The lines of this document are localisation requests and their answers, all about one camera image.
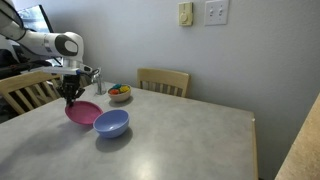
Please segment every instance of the light switch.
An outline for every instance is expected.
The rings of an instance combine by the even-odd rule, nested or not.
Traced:
[[[214,0],[206,2],[204,25],[212,26],[227,24],[229,0]]]
[[[191,26],[193,22],[192,2],[179,3],[179,25]]]

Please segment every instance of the wall plate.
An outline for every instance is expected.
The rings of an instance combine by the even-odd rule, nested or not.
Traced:
[[[227,24],[229,0],[207,1],[205,7],[204,25],[212,26]]]

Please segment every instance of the bowl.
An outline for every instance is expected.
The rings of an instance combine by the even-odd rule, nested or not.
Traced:
[[[129,88],[129,90],[124,93],[120,93],[119,89],[120,89],[120,87],[123,87],[123,86],[127,86]],[[114,90],[119,90],[119,94],[112,94],[111,92]],[[123,101],[129,99],[129,97],[131,95],[131,86],[127,85],[127,84],[116,84],[108,90],[108,95],[111,98],[111,100],[114,102],[123,102]]]
[[[99,106],[88,101],[75,101],[72,106],[65,107],[65,113],[73,122],[92,125],[103,111]]]
[[[129,125],[129,114],[120,109],[101,114],[93,123],[93,128],[104,138],[115,138],[123,134]]]

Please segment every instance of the chair back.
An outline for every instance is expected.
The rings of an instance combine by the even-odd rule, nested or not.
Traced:
[[[140,89],[186,97],[190,75],[166,69],[139,68],[137,79]]]
[[[60,83],[60,75],[35,71],[0,80],[0,95],[23,114],[60,98],[56,90]]]

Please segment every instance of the blue bowl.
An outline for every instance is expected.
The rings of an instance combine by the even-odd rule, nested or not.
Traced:
[[[104,138],[115,138],[123,134],[129,125],[129,114],[124,110],[111,110],[101,114],[93,128]]]

